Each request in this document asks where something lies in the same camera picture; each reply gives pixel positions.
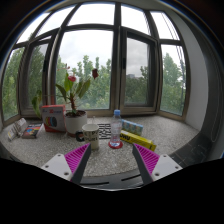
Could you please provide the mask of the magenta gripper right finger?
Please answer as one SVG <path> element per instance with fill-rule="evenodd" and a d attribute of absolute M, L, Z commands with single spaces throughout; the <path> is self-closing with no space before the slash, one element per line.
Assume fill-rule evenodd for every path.
<path fill-rule="evenodd" d="M 158 155 L 136 143 L 133 144 L 132 153 L 137 162 L 144 185 L 182 169 L 182 167 L 167 154 Z"/>

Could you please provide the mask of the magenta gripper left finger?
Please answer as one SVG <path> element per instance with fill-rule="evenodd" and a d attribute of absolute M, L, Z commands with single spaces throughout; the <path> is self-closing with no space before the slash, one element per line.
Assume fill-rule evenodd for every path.
<path fill-rule="evenodd" d="M 90 154 L 91 145 L 87 143 L 65 155 L 56 154 L 42 169 L 79 185 Z"/>

